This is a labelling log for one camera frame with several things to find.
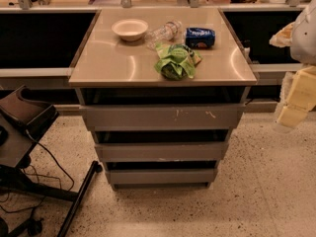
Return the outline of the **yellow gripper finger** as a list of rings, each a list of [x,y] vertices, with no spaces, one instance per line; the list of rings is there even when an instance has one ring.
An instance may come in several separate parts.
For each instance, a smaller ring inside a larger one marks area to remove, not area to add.
[[[316,67],[286,72],[276,105],[274,130],[288,133],[303,122],[316,107]]]
[[[294,23],[289,23],[281,30],[279,30],[275,35],[273,35],[269,44],[276,47],[287,47],[292,45],[292,30]]]

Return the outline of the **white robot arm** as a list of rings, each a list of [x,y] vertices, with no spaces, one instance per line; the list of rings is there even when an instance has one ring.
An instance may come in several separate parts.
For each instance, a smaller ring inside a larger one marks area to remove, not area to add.
[[[316,107],[316,0],[273,35],[270,44],[289,46],[291,58],[302,64],[298,71],[285,73],[276,105],[274,129],[288,133]]]

